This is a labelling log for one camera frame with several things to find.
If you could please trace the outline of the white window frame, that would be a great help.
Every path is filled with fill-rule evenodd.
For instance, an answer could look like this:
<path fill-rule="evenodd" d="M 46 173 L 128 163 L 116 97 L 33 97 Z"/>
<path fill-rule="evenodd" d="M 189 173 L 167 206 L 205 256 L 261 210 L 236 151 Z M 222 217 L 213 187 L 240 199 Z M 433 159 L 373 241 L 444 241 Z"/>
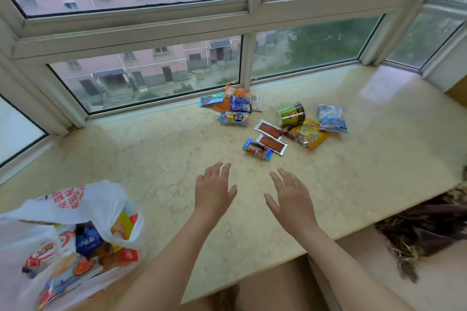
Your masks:
<path fill-rule="evenodd" d="M 467 0 L 0 0 L 0 177 L 95 117 L 464 40 Z"/>

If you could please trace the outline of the white plastic bag red print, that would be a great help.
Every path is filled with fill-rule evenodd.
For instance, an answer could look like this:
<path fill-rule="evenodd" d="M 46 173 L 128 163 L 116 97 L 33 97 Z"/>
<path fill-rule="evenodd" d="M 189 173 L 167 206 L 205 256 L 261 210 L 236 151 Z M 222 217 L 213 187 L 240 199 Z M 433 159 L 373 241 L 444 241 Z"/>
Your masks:
<path fill-rule="evenodd" d="M 85 281 L 52 300 L 43 311 L 76 308 L 130 273 L 145 253 L 142 213 L 121 184 L 101 181 L 30 199 L 21 207 L 0 214 L 0 311 L 36 311 L 39 293 L 58 260 L 32 280 L 21 272 L 25 261 L 44 242 L 54 243 L 54 252 L 59 252 L 54 223 L 74 225 L 88 221 L 105 241 L 136 250 L 139 260 Z"/>

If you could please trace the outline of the person's right forearm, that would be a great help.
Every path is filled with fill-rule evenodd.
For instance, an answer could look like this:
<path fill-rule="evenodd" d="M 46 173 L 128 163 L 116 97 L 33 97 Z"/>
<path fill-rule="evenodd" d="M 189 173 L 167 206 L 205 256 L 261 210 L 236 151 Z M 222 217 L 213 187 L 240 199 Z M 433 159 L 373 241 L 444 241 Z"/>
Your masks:
<path fill-rule="evenodd" d="M 316 225 L 290 234 L 321 269 L 342 311 L 415 311 Z"/>

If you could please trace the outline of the brown wooden furniture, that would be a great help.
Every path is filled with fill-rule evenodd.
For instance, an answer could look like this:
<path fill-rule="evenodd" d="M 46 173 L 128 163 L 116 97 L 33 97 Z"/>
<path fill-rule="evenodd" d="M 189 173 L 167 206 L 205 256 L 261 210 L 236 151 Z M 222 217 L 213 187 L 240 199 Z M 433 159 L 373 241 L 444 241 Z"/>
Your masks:
<path fill-rule="evenodd" d="M 467 108 L 467 74 L 448 89 L 445 94 Z"/>

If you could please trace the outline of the yellow snack packet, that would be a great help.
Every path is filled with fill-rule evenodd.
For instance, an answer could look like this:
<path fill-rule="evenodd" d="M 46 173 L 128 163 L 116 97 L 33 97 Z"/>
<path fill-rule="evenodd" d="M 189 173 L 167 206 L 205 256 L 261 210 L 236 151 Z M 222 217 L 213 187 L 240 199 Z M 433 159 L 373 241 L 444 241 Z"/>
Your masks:
<path fill-rule="evenodd" d="M 319 129 L 319 124 L 311 119 L 305 119 L 300 125 L 290 130 L 296 143 L 309 149 L 315 149 L 322 144 L 329 134 Z"/>

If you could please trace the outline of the person's left hand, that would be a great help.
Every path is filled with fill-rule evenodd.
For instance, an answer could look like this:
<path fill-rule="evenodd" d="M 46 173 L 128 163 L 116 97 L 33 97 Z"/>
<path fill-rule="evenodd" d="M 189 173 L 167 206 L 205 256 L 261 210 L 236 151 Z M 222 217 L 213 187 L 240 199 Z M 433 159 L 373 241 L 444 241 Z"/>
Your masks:
<path fill-rule="evenodd" d="M 203 173 L 204 189 L 195 190 L 194 214 L 215 226 L 229 208 L 227 192 L 232 187 L 229 185 L 231 163 L 223 164 L 222 178 L 217 182 L 212 179 L 212 166 L 207 167 Z"/>

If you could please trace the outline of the person's right hand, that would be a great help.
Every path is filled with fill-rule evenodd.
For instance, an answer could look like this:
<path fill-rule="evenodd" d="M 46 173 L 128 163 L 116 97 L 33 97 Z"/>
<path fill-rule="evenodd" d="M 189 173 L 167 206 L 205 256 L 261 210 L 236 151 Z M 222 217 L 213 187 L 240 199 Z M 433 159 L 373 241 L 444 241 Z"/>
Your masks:
<path fill-rule="evenodd" d="M 277 191 L 275 200 L 282 212 L 282 220 L 277 220 L 282 228 L 289 233 L 298 243 L 304 241 L 307 236 L 318 229 L 316 215 L 312 202 L 303 202 L 301 196 L 301 183 L 295 174 L 296 189 L 285 190 L 282 177 L 277 172 L 269 172 Z"/>

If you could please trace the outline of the green paper snack cup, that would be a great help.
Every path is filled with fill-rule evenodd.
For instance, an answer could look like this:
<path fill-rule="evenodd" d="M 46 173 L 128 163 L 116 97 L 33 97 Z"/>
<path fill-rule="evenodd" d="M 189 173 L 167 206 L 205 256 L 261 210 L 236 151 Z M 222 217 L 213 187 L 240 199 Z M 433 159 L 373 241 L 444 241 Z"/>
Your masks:
<path fill-rule="evenodd" d="M 305 119 L 305 110 L 300 102 L 277 111 L 277 122 L 281 127 L 301 125 Z"/>

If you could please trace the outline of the dark blue snack packet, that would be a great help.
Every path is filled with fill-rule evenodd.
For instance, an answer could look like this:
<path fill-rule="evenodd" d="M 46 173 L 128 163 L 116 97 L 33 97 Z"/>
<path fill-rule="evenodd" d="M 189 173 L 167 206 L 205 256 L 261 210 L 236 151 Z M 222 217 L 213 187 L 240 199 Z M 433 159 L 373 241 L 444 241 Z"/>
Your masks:
<path fill-rule="evenodd" d="M 230 111 L 252 113 L 252 102 L 250 98 L 231 96 L 230 97 Z"/>

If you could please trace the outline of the pale blue white snack bag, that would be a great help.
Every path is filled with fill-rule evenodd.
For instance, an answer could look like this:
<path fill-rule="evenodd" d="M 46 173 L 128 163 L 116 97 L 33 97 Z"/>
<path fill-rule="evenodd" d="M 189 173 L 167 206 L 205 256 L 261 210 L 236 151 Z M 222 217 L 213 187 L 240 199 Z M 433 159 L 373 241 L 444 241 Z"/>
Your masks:
<path fill-rule="evenodd" d="M 348 134 L 348 128 L 343 118 L 343 107 L 317 104 L 319 130 Z"/>

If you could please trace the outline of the light blue packet black circle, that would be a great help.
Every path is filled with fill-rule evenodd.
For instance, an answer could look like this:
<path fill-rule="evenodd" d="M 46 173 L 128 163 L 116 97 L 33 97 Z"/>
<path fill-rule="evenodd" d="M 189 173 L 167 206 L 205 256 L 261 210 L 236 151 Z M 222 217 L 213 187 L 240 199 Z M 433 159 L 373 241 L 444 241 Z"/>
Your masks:
<path fill-rule="evenodd" d="M 222 111 L 219 121 L 223 125 L 241 125 L 248 126 L 250 113 Z"/>

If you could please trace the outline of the red stick snack packet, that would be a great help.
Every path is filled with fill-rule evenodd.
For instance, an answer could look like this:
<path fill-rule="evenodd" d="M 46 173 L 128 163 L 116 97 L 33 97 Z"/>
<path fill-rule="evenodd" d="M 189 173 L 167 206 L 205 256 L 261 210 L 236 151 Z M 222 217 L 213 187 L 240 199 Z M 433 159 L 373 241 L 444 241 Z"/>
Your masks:
<path fill-rule="evenodd" d="M 271 137 L 277 141 L 279 141 L 284 135 L 284 131 L 282 129 L 272 125 L 264 119 L 261 119 L 260 122 L 254 127 L 254 129 L 263 135 Z"/>
<path fill-rule="evenodd" d="M 283 156 L 288 148 L 287 143 L 284 143 L 278 139 L 275 139 L 263 133 L 261 133 L 257 137 L 256 141 L 262 144 L 263 146 L 267 147 L 268 149 L 271 149 L 274 153 L 280 156 Z"/>

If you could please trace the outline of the person's leg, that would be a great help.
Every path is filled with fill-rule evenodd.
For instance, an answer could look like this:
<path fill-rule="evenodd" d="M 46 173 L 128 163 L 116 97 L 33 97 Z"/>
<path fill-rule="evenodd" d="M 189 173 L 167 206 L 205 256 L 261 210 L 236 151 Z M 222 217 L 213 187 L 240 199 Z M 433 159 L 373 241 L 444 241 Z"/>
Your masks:
<path fill-rule="evenodd" d="M 306 256 L 244 278 L 238 311 L 326 311 Z"/>

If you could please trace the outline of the blue orange snack bar packet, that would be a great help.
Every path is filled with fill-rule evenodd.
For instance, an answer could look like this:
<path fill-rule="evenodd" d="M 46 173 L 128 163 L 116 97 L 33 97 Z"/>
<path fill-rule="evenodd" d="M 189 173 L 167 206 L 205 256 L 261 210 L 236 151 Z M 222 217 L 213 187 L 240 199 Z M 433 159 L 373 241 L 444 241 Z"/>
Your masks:
<path fill-rule="evenodd" d="M 269 162 L 274 154 L 273 150 L 265 144 L 249 138 L 242 147 L 246 153 L 250 153 L 257 158 Z"/>

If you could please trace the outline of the person's left forearm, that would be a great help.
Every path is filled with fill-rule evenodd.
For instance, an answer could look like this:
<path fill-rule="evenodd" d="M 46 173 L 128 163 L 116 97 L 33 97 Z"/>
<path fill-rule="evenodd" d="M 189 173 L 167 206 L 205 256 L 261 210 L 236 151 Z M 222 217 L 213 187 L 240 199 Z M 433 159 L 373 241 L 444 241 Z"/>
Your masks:
<path fill-rule="evenodd" d="M 223 214 L 221 210 L 195 208 L 113 311 L 177 311 L 201 249 Z"/>

